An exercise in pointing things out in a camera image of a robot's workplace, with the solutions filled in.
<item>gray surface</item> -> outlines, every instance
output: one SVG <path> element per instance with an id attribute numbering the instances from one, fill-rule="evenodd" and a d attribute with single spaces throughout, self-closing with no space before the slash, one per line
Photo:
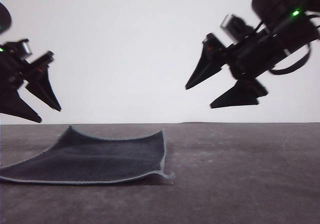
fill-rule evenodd
<path id="1" fill-rule="evenodd" d="M 48 148 L 67 125 L 1 126 L 6 166 Z M 320 124 L 74 125 L 104 137 L 161 129 L 165 171 L 113 186 L 1 183 L 3 224 L 319 224 Z"/>

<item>dark gray towel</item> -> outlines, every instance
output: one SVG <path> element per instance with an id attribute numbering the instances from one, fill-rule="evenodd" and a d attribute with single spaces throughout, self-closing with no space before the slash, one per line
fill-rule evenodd
<path id="1" fill-rule="evenodd" d="M 137 138 L 93 137 L 72 126 L 56 144 L 26 161 L 0 169 L 0 180 L 43 184 L 112 184 L 164 174 L 163 132 Z"/>

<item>black cable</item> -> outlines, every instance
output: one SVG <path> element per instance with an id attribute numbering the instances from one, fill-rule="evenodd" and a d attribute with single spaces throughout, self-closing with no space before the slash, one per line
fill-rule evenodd
<path id="1" fill-rule="evenodd" d="M 291 65 L 288 68 L 270 69 L 269 72 L 272 73 L 273 75 L 284 75 L 284 74 L 295 72 L 296 70 L 298 70 L 299 68 L 304 66 L 306 64 L 306 62 L 308 61 L 308 59 L 310 58 L 310 54 L 311 54 L 310 43 L 308 43 L 307 46 L 308 46 L 308 53 L 303 58 L 301 58 L 298 62 L 294 63 L 293 65 Z"/>

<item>microfiber cloth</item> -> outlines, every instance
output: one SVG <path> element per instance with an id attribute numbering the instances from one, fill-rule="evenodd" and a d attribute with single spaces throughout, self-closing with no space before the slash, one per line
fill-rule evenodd
<path id="1" fill-rule="evenodd" d="M 72 126 L 56 144 L 26 161 L 0 169 L 0 180 L 42 184 L 113 184 L 164 174 L 163 131 L 136 138 L 102 138 Z"/>

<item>green led light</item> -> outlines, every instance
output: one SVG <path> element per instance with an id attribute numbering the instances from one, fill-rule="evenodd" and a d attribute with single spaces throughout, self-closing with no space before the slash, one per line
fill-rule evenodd
<path id="1" fill-rule="evenodd" d="M 300 10 L 296 9 L 294 12 L 292 12 L 292 16 L 297 16 L 300 14 Z"/>

